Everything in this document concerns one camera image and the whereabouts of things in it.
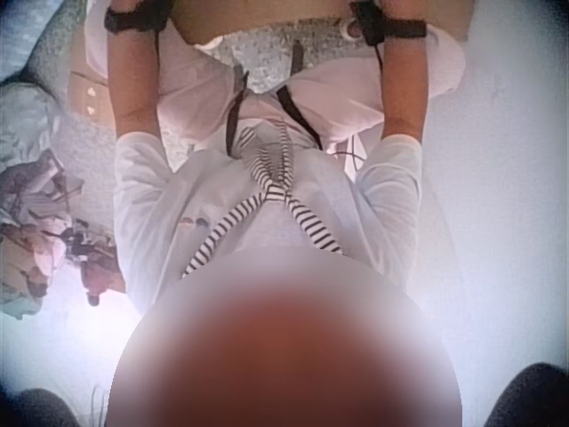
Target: white shirt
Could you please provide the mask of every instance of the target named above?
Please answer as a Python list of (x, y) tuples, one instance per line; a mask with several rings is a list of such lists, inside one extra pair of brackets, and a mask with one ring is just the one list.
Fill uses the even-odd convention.
[[(243, 120), (260, 138), (279, 141), (268, 121)], [(294, 146), (293, 194), (324, 222), (343, 253), (405, 286), (414, 263), (421, 203), (421, 145), (393, 135), (369, 153), (352, 182), (340, 162), (289, 129)], [(126, 292), (144, 313), (181, 273), (211, 229), (260, 188), (243, 161), (222, 147), (225, 127), (176, 173), (162, 142), (129, 133), (117, 142), (115, 234)], [(260, 246), (312, 246), (285, 204), (269, 203), (238, 224), (216, 257)]]

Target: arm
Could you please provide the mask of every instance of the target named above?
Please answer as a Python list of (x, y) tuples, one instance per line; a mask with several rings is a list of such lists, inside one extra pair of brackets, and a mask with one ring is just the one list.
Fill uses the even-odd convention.
[[(133, 11), (140, 0), (113, 0), (117, 12)], [(154, 31), (127, 30), (108, 35), (108, 88), (116, 137), (144, 132), (160, 138), (158, 123), (159, 64)]]
[[(426, 16), (426, 0), (382, 0), (381, 3), (392, 19), (424, 20)], [(402, 133), (421, 141), (429, 97), (425, 40), (388, 38), (382, 79), (383, 138)]]

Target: sleeve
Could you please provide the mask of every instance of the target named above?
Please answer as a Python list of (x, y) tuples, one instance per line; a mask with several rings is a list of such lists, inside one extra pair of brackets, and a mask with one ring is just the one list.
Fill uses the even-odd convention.
[(115, 177), (116, 247), (121, 270), (129, 276), (133, 255), (145, 243), (148, 218), (172, 178), (162, 142), (149, 133), (123, 135), (116, 144)]
[(421, 207), (422, 147), (408, 135), (391, 135), (373, 148), (356, 176), (356, 186), (389, 240), (390, 264), (402, 283), (413, 268)]

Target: striped tie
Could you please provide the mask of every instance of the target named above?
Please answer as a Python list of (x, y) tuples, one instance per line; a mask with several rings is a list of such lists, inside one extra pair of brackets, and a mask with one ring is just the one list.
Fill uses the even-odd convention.
[(265, 202), (285, 203), (291, 210), (296, 222), (307, 233), (317, 249), (342, 254), (340, 246), (322, 221), (309, 208), (293, 197), (291, 193), (294, 176), (293, 144), (285, 123), (280, 121), (277, 127), (280, 134), (281, 152), (276, 175), (271, 174), (274, 168), (266, 146), (252, 144), (256, 137), (255, 131), (252, 128), (246, 128), (241, 133), (236, 149), (243, 153), (244, 164), (261, 187), (262, 192), (247, 198), (225, 215), (192, 257), (183, 276), (187, 276), (192, 271), (206, 265), (212, 259), (215, 249), (223, 237), (239, 222), (244, 221), (245, 218), (257, 211)]

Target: person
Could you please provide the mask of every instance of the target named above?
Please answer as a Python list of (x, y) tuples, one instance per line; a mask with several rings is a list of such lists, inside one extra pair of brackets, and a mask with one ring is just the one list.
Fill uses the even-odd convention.
[[(393, 20), (424, 22), (426, 3), (381, 6)], [(428, 26), (426, 37), (387, 37), (382, 71), (371, 48), (304, 70), (285, 82), (284, 95), (301, 113), (295, 119), (282, 91), (242, 90), (234, 69), (185, 44), (169, 20), (159, 33), (105, 29), (109, 5), (116, 16), (148, 4), (99, 0), (85, 23), (87, 60), (108, 78), (116, 118), (116, 242), (137, 310), (148, 311), (196, 267), (263, 246), (342, 253), (405, 286), (417, 243), (428, 98), (458, 87), (460, 45)], [(319, 149), (381, 123), (381, 140), (355, 181)], [(197, 142), (176, 173), (163, 127)], [(280, 180), (282, 149), (290, 170)], [(259, 162), (262, 172), (254, 170)]]

